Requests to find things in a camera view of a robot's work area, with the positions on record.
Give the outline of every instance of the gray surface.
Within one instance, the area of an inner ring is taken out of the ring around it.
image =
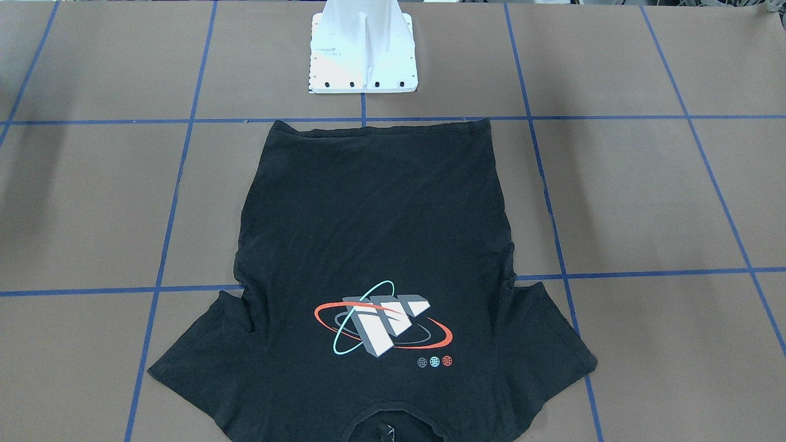
[[[52,7],[0,2],[0,119]],[[0,440],[225,440],[147,375],[135,382],[234,283],[240,209],[270,127],[245,120],[311,119],[294,123],[307,129],[367,116],[518,119],[492,122],[518,284],[546,278],[569,320],[572,300],[600,360],[594,394],[577,382],[520,441],[595,441],[597,429],[606,441],[786,440],[786,358],[767,315],[786,323],[777,15],[646,9],[688,111],[731,115],[693,120],[705,164],[638,8],[509,7],[534,145],[501,5],[407,5],[421,88],[369,95],[364,113],[357,95],[306,92],[320,5],[221,3],[196,117],[235,120],[189,132],[211,7],[61,3],[14,121],[104,121],[0,124]],[[593,117],[610,115],[672,118]],[[348,120],[313,121],[325,117]]]

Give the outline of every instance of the black t-shirt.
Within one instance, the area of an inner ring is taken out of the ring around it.
[[[234,274],[150,369],[236,442],[510,442],[597,361],[513,287],[488,120],[271,129]]]

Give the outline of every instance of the clothing tag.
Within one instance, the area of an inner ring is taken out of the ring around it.
[[[381,423],[376,427],[380,430],[380,442],[395,442],[395,428]]]

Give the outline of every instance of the white plastic bracket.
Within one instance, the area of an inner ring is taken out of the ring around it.
[[[311,21],[308,91],[417,89],[412,17],[395,0],[328,0]]]

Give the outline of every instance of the black object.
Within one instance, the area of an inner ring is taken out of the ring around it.
[[[234,274],[149,369],[236,442],[515,440],[596,359],[514,288],[488,120],[271,129]]]

